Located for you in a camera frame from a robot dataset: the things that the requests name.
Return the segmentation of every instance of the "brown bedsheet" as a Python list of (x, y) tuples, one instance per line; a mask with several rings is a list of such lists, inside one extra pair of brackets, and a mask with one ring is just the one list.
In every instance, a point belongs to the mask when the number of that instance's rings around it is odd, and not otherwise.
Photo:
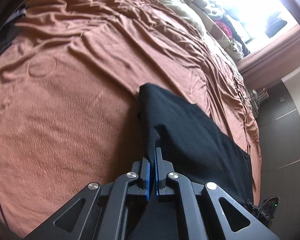
[(141, 158), (146, 82), (196, 103), (250, 154), (259, 202), (244, 85), (193, 27), (157, 0), (26, 4), (22, 32), (0, 57), (0, 200), (14, 232), (25, 236), (87, 183), (111, 182)]

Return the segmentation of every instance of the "clothes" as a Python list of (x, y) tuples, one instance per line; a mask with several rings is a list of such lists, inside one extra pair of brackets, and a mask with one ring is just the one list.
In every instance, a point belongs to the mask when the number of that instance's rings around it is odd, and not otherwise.
[[(151, 185), (155, 147), (161, 147), (162, 158), (172, 162), (176, 172), (200, 184), (213, 181), (246, 207), (245, 200), (253, 198), (248, 154), (222, 133), (197, 105), (182, 97), (148, 83), (140, 87), (139, 101), (144, 151), (152, 169)], [(153, 227), (156, 239), (177, 239), (175, 216), (173, 205), (155, 203), (155, 195), (151, 194), (148, 207), (129, 240), (153, 239)]]
[[(188, 3), (188, 6), (200, 16), (200, 19), (204, 23), (205, 29), (208, 34), (204, 38), (204, 41), (209, 48), (211, 48), (211, 46), (209, 45), (210, 43), (215, 44), (213, 48), (217, 48), (217, 49), (215, 49), (214, 51), (222, 59), (227, 58), (226, 61), (229, 62), (237, 63), (238, 61), (243, 59), (243, 56), (238, 53), (239, 50), (235, 48), (236, 45), (230, 41), (230, 39), (226, 36), (226, 34), (217, 26), (217, 24), (203, 10), (198, 8), (192, 2)], [(237, 73), (237, 76), (240, 75), (236, 67), (232, 69), (234, 73)]]
[(232, 32), (230, 28), (225, 25), (223, 22), (215, 21), (215, 23), (219, 26), (219, 28), (227, 35), (229, 39), (232, 39)]
[[(218, 5), (215, 1), (210, 1), (210, 2), (212, 4), (214, 4), (216, 6), (216, 8), (220, 8), (222, 10), (222, 7), (220, 5)], [(227, 13), (226, 12), (223, 14), (223, 17), (219, 21), (224, 23), (225, 25), (227, 25), (229, 27), (229, 29), (231, 30), (231, 32), (232, 32), (233, 38), (235, 40), (237, 40), (238, 42), (240, 42), (240, 44), (242, 45), (242, 51), (243, 51), (244, 56), (246, 57), (247, 55), (249, 55), (250, 51), (248, 50), (246, 44), (242, 41), (241, 37), (236, 32), (236, 30), (233, 27), (230, 20), (227, 18)]]
[(242, 51), (242, 45), (239, 41), (235, 40), (234, 38), (231, 39), (231, 42), (233, 43), (234, 48), (238, 50), (238, 53), (244, 58), (244, 54)]

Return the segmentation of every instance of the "bright window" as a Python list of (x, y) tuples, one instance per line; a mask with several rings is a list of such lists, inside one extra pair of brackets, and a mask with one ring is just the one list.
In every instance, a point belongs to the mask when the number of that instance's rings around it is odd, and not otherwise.
[(210, 1), (230, 12), (229, 15), (235, 15), (236, 20), (228, 18), (250, 52), (261, 49), (297, 24), (279, 0)]

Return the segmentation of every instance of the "black device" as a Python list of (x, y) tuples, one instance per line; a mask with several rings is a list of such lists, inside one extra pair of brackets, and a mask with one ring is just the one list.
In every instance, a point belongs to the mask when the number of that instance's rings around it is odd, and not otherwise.
[(274, 218), (274, 212), (280, 203), (280, 198), (278, 196), (271, 197), (263, 201), (263, 204), (255, 206), (251, 200), (246, 201), (250, 213), (256, 217), (261, 223), (266, 227), (271, 227), (271, 219)]
[[(201, 185), (175, 172), (160, 148), (154, 169), (156, 198), (175, 203), (180, 240), (279, 240), (259, 221), (262, 212), (271, 221), (273, 214), (267, 212), (275, 210), (270, 208), (274, 199), (262, 208), (252, 206), (251, 214), (217, 184)], [(146, 204), (149, 189), (150, 163), (143, 158), (115, 182), (88, 184), (24, 240), (124, 240), (129, 208), (135, 202)]]

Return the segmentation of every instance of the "pillow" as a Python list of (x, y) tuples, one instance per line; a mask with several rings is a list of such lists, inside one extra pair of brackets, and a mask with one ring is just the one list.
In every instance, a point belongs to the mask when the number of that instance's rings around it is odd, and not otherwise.
[(199, 7), (200, 9), (204, 9), (208, 6), (208, 4), (210, 4), (209, 1), (205, 1), (205, 0), (193, 0), (192, 3)]
[(204, 37), (206, 33), (205, 26), (200, 17), (183, 0), (158, 0), (173, 12), (196, 28), (200, 35)]

